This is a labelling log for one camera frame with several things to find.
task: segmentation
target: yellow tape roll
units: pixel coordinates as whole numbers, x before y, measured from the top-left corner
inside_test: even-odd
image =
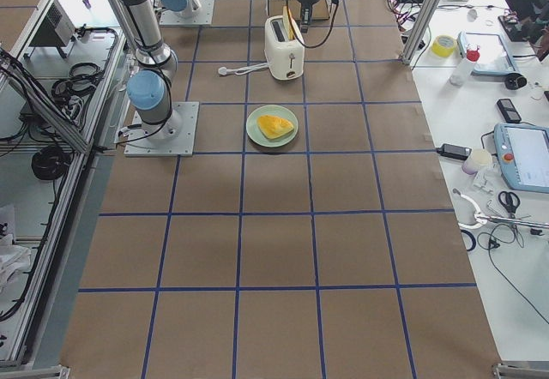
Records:
[[[448,57],[451,55],[457,47],[457,42],[451,36],[442,34],[435,38],[435,41],[432,43],[431,50],[437,56]]]

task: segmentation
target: table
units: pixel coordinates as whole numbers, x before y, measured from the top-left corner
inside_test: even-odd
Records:
[[[469,0],[468,4],[506,6],[504,0]],[[503,12],[501,9],[476,9],[476,21],[468,20],[467,8],[437,10],[430,23],[432,37],[439,34],[456,37],[464,30],[504,34],[497,20],[497,16]],[[514,55],[532,53],[527,43],[509,44]],[[549,103],[545,97],[540,97],[540,89],[534,85],[538,82],[547,88],[549,72],[535,57],[517,58],[521,73],[528,79],[528,85],[518,91],[507,90],[501,81],[486,81],[475,76],[461,88],[450,85],[449,76],[460,60],[456,52],[443,59],[426,51],[413,71],[432,138],[437,146],[448,142],[480,147],[480,136],[493,130],[496,123],[504,121],[496,107],[496,100],[500,98],[512,99],[524,121],[549,125]],[[471,190],[473,179],[462,172],[461,164],[444,158],[440,159],[440,163],[450,194],[453,188],[467,191],[485,208],[490,196]],[[495,180],[494,185],[496,194],[506,189],[502,178]],[[517,193],[522,199],[519,216],[531,214],[529,220],[549,221],[549,195]],[[455,196],[452,197],[452,202],[458,219],[471,223],[471,206]],[[546,295],[549,280],[547,235],[541,238],[531,237],[527,232],[528,230],[522,232],[525,237],[524,249],[517,244],[504,245],[493,251],[492,257],[521,292],[535,303],[545,317],[549,317],[549,297]],[[506,361],[549,360],[549,325],[535,314],[494,269],[485,250],[477,248],[469,254],[469,259],[501,358]]]

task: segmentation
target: screen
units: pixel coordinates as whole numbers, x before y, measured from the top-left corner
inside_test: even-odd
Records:
[[[507,128],[519,183],[549,186],[549,138],[544,130]]]
[[[477,45],[480,49],[480,58],[475,65],[478,71],[513,71],[507,51],[497,34],[467,33],[468,44]]]

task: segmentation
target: white bottle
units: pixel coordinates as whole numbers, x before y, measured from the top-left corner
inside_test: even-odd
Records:
[[[468,79],[474,69],[474,65],[479,60],[479,48],[471,48],[468,46],[467,55],[455,67],[454,73],[449,77],[449,82],[454,86],[462,86]]]

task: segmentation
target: green plate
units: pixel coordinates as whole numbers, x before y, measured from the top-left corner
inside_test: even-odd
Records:
[[[276,139],[268,139],[257,126],[257,119],[263,115],[271,115],[283,117],[293,124],[293,130],[284,136],[277,137]],[[258,145],[265,147],[278,147],[284,146],[298,134],[298,119],[295,115],[286,107],[278,105],[266,105],[255,109],[246,120],[246,133],[252,141]]]

